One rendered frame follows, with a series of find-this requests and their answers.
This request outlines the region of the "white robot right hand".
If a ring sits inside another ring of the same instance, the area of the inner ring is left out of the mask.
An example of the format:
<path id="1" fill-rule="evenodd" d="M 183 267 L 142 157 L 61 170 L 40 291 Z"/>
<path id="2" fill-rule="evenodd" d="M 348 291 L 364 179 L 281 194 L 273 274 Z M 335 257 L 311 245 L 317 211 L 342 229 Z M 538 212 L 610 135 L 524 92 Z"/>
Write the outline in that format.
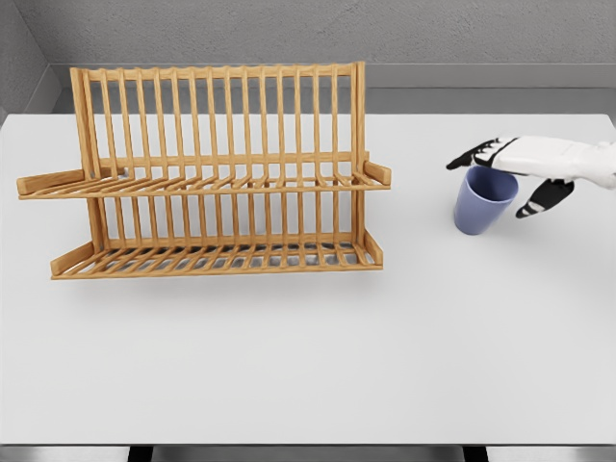
<path id="1" fill-rule="evenodd" d="M 553 208 L 574 191 L 577 162 L 590 149 L 587 143 L 556 138 L 496 138 L 453 159 L 447 169 L 478 165 L 543 178 L 544 182 L 516 213 L 517 218 L 527 218 Z"/>

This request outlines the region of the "blue plastic cup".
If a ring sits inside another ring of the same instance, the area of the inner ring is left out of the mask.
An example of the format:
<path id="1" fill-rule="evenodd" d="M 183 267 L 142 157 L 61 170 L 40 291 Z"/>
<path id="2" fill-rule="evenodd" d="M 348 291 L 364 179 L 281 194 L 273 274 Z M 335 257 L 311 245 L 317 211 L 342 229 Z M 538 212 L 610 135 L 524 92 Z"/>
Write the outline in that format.
<path id="1" fill-rule="evenodd" d="M 468 169 L 454 208 L 454 223 L 467 235 L 485 232 L 509 206 L 519 190 L 509 173 L 481 166 Z"/>

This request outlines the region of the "wooden two-tier dish rack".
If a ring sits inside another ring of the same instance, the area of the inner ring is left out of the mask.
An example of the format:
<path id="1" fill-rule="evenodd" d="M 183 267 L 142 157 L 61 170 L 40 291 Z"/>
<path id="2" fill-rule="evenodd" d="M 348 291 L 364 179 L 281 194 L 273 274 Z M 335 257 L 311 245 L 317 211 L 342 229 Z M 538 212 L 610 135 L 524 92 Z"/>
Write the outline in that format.
<path id="1" fill-rule="evenodd" d="M 19 178 L 81 198 L 91 239 L 56 279 L 379 270 L 365 196 L 366 68 L 278 64 L 70 71 L 81 165 Z"/>

